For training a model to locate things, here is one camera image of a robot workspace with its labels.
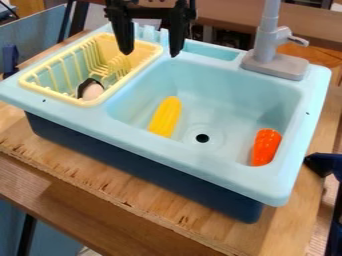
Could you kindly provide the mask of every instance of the gray faucet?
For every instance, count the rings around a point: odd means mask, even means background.
[[[293,42],[308,46],[305,39],[292,35],[290,28],[278,27],[281,0],[265,0],[261,23],[257,30],[254,49],[242,60],[244,69],[260,72],[290,80],[302,80],[309,62],[302,58],[277,54],[279,45]]]

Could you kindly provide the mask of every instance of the dark blue sink base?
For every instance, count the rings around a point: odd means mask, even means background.
[[[90,156],[246,223],[256,222],[263,204],[207,181],[135,155],[26,112],[40,137]]]

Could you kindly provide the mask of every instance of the drain hole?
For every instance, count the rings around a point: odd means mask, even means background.
[[[196,140],[200,143],[207,143],[210,140],[210,138],[206,134],[199,134],[196,136]]]

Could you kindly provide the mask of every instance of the orange carrot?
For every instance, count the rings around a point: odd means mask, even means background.
[[[252,149],[252,166],[269,164],[277,152],[281,139],[281,134],[276,130],[258,131]]]

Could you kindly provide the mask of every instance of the yellow dish rack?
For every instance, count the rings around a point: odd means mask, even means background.
[[[158,44],[136,40],[135,50],[126,56],[120,52],[113,34],[99,33],[23,74],[19,84],[78,106],[94,106],[113,95],[162,52]],[[87,78],[98,80],[105,88],[91,101],[75,96],[78,85]]]

